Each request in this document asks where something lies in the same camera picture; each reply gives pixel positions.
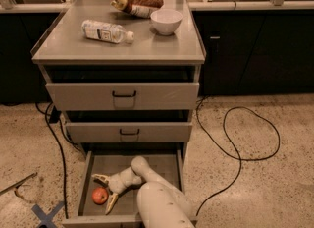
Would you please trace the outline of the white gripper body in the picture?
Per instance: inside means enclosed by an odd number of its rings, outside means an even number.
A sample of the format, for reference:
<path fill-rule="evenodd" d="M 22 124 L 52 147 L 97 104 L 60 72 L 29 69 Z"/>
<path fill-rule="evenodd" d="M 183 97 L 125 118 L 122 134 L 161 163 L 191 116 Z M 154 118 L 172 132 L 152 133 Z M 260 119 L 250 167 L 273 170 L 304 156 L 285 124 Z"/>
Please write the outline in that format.
<path fill-rule="evenodd" d="M 131 167 L 111 175 L 109 177 L 108 187 L 112 193 L 120 194 L 130 186 L 139 186 L 142 184 L 142 179 L 137 176 Z"/>

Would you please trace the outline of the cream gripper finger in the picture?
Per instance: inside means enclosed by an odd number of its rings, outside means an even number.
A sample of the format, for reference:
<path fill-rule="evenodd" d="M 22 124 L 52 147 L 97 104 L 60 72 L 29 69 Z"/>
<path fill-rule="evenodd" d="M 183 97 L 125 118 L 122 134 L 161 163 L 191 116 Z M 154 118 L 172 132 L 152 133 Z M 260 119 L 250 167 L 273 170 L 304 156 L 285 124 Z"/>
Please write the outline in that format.
<path fill-rule="evenodd" d="M 109 214 L 112 211 L 118 198 L 119 198 L 119 195 L 117 193 L 113 193 L 108 197 L 108 202 L 107 202 L 105 214 Z"/>
<path fill-rule="evenodd" d="M 98 180 L 100 182 L 102 182 L 103 184 L 105 185 L 108 185 L 109 184 L 109 181 L 110 181 L 110 177 L 107 176 L 107 175 L 102 175 L 102 174 L 93 174 L 92 175 L 92 178 L 94 180 Z"/>

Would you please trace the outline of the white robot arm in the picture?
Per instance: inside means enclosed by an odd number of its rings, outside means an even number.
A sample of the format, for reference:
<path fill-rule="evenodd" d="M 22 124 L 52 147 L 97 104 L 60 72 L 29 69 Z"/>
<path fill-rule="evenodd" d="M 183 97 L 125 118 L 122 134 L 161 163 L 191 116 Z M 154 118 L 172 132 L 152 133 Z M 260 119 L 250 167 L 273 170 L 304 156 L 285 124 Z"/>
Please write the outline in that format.
<path fill-rule="evenodd" d="M 192 204 L 188 197 L 155 172 L 148 161 L 136 156 L 127 169 L 108 176 L 93 174 L 92 178 L 109 187 L 105 213 L 109 214 L 118 200 L 119 194 L 130 186 L 138 186 L 136 204 L 145 228 L 195 228 Z"/>

